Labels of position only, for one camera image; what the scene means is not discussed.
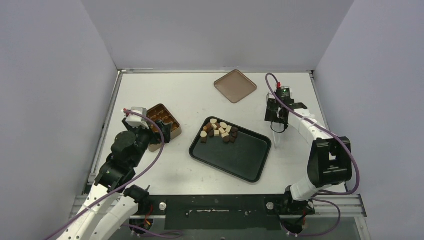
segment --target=black tray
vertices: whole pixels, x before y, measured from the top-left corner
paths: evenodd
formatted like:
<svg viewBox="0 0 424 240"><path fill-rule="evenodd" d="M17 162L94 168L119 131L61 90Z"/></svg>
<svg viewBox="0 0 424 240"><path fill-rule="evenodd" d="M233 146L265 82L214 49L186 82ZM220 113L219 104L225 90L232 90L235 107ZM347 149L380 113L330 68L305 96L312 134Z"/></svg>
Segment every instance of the black tray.
<svg viewBox="0 0 424 240"><path fill-rule="evenodd" d="M211 119L238 128L235 143L225 143L220 136L207 136L207 143L200 142L200 132ZM251 183L261 178L262 170L271 149L271 140L261 134L247 130L214 116L206 118L188 152L194 159L232 174Z"/></svg>

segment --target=white panel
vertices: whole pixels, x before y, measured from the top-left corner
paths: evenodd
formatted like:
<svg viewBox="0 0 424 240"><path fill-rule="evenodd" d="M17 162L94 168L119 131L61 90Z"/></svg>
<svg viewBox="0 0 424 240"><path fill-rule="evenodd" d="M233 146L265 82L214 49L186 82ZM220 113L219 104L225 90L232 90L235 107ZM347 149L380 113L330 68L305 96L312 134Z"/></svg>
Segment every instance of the white panel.
<svg viewBox="0 0 424 240"><path fill-rule="evenodd" d="M117 71L79 0L9 0L0 74L0 239L42 239L82 191Z"/></svg>
<svg viewBox="0 0 424 240"><path fill-rule="evenodd" d="M119 69L315 69L353 0L82 0Z"/></svg>
<svg viewBox="0 0 424 240"><path fill-rule="evenodd" d="M356 0L315 72L331 130L352 141L372 239L424 239L423 12Z"/></svg>

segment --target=white table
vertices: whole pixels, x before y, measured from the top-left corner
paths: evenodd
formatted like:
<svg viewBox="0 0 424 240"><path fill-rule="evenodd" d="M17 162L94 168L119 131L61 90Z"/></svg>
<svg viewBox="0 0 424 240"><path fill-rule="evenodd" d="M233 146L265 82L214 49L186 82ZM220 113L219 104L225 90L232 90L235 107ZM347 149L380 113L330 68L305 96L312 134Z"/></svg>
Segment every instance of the white table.
<svg viewBox="0 0 424 240"><path fill-rule="evenodd" d="M310 148L293 128L281 136L278 148L272 146L260 180L249 183L214 167L192 159L189 147L207 117L215 116L273 140L270 123L265 122L265 73L246 73L257 90L240 102L230 103L214 88L214 81L225 73L133 73L123 74L112 110L104 147L97 162L96 174L110 154L115 136L125 127L123 108L152 108L164 104L181 124L182 134L167 144L156 165L135 184L151 185L152 195L243 195L282 194L287 186L300 180L307 171ZM283 86L294 91L294 99L303 102L324 123L322 112L308 73L276 73ZM146 151L137 174L144 170L159 151ZM329 188L345 192L344 184Z"/></svg>

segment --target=screw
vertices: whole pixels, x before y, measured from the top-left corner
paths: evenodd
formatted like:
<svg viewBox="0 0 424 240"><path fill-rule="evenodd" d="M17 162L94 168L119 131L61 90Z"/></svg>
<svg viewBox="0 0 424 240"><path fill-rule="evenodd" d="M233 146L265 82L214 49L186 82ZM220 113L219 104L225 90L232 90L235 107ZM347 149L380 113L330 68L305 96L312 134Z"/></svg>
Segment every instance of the screw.
<svg viewBox="0 0 424 240"><path fill-rule="evenodd" d="M159 209L160 209L161 211L164 211L165 209L167 209L167 204L166 204L166 203L164 203L164 202L161 202L161 203L159 204Z"/></svg>
<svg viewBox="0 0 424 240"><path fill-rule="evenodd" d="M266 208L267 208L268 210L273 210L273 209L274 209L274 203L273 203L273 202L268 202L268 203L266 204Z"/></svg>

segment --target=white chocolate piece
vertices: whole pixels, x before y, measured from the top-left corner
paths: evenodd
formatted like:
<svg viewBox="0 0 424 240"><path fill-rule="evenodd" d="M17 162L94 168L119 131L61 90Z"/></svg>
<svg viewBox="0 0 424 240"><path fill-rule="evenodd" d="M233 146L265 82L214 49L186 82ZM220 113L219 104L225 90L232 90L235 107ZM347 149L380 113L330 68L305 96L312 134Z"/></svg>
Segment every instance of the white chocolate piece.
<svg viewBox="0 0 424 240"><path fill-rule="evenodd" d="M228 132L224 132L224 134L221 135L221 138L225 138L227 136L229 136Z"/></svg>

